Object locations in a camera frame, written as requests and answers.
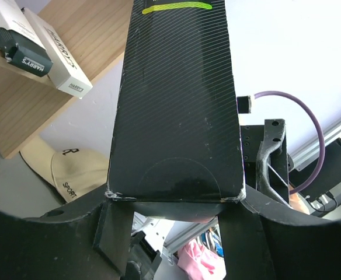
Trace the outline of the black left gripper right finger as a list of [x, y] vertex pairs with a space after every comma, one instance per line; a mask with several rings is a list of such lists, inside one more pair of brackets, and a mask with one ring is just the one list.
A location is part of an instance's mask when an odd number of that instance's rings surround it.
[[341, 279], [341, 219], [293, 210], [251, 187], [218, 216], [226, 279]]

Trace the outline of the black green face-print razor box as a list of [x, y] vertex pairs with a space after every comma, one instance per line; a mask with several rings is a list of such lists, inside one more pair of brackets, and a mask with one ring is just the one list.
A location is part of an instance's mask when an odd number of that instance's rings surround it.
[[245, 198], [231, 63], [224, 1], [134, 1], [108, 198], [185, 222]]

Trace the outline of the white razor box dark end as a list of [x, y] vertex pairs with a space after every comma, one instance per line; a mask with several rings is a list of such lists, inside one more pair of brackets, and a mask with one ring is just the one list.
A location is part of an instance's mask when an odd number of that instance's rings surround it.
[[0, 50], [7, 63], [38, 77], [53, 62], [43, 43], [15, 1], [0, 1]]

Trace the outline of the white Harry's razor box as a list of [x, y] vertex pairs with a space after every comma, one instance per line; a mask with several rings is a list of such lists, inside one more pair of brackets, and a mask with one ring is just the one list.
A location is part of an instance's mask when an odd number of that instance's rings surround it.
[[82, 99], [92, 88], [88, 77], [72, 56], [52, 25], [28, 8], [22, 8], [26, 19], [36, 32], [53, 62], [48, 77], [56, 89]]

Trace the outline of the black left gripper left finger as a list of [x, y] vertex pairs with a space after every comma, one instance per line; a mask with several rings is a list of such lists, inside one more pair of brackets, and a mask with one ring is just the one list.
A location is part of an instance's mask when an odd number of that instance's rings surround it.
[[97, 194], [40, 218], [0, 211], [0, 279], [120, 279], [134, 211]]

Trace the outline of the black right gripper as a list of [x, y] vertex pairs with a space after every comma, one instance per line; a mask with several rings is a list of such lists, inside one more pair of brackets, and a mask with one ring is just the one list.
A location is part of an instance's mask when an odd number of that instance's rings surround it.
[[263, 125], [241, 126], [246, 184], [267, 197], [290, 203], [286, 122], [266, 119]]

